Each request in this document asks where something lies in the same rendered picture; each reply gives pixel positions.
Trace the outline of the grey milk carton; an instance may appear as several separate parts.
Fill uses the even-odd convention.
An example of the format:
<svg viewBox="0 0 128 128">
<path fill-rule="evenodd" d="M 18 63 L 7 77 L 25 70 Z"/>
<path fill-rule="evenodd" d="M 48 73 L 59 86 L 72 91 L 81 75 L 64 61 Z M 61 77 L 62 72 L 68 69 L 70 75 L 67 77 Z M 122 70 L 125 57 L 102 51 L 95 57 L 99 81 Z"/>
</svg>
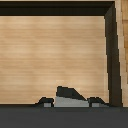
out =
<svg viewBox="0 0 128 128">
<path fill-rule="evenodd" d="M 88 107 L 88 101 L 74 88 L 57 87 L 55 107 Z"/>
</svg>

